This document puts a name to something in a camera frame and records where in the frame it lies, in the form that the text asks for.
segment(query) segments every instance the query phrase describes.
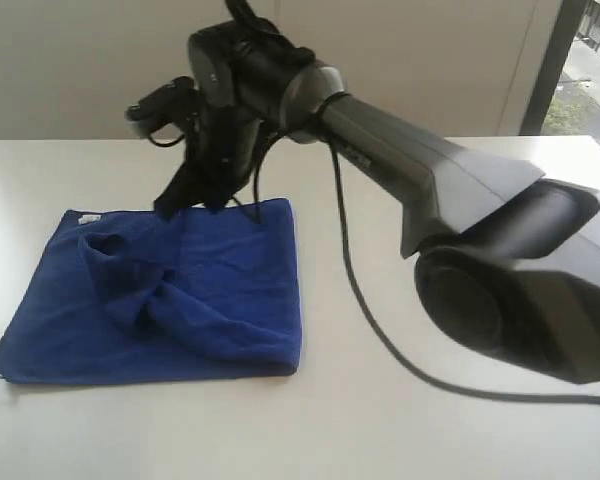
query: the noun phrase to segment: robotic arm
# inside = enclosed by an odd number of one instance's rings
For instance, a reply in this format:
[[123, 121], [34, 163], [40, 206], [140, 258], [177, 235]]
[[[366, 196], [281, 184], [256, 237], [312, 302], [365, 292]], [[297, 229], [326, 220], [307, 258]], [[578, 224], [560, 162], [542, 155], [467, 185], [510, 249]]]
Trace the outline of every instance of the robotic arm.
[[349, 94], [244, 0], [189, 38], [181, 77], [127, 111], [142, 137], [168, 123], [185, 161], [156, 212], [222, 209], [272, 139], [329, 141], [404, 206], [401, 253], [431, 319], [479, 353], [573, 383], [600, 381], [600, 192], [448, 142]]

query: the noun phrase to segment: table surface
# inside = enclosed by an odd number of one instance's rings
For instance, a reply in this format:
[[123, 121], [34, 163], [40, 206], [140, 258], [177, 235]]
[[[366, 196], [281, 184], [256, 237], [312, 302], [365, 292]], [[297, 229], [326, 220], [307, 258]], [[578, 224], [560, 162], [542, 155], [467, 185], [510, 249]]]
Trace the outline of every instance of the table surface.
[[[588, 137], [456, 140], [600, 188], [600, 148]], [[139, 141], [0, 142], [0, 335], [64, 210], [146, 209], [179, 162], [179, 149]], [[473, 387], [600, 394], [600, 384], [568, 385], [446, 338], [420, 306], [413, 259], [400, 258], [400, 205], [342, 163], [359, 280], [415, 363]], [[295, 211], [299, 371], [112, 388], [0, 381], [1, 480], [600, 479], [600, 407], [458, 397], [413, 378], [384, 350], [346, 280], [326, 147], [277, 146], [262, 190]]]

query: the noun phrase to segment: pavement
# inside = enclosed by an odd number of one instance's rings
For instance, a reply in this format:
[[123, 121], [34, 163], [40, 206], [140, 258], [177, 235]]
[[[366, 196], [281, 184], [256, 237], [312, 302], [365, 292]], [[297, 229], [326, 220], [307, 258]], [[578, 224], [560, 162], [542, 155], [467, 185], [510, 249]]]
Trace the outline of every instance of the pavement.
[[579, 40], [571, 46], [555, 98], [578, 105], [588, 101], [577, 133], [591, 135], [600, 144], [600, 56]]

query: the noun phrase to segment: white wall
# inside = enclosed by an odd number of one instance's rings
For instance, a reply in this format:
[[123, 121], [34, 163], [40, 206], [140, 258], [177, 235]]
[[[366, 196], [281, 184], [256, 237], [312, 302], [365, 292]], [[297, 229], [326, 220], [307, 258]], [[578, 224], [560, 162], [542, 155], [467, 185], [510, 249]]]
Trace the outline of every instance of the white wall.
[[[516, 133], [560, 0], [252, 0], [360, 97], [445, 135]], [[121, 138], [189, 74], [222, 0], [0, 0], [0, 138]]]

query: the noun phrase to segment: blue towel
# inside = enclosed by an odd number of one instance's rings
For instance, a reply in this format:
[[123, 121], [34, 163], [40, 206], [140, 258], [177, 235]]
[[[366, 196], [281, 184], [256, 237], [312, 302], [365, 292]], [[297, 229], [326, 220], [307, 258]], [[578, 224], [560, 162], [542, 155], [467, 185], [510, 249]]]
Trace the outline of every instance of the blue towel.
[[107, 385], [290, 375], [301, 323], [291, 207], [67, 211], [0, 340], [13, 383]]

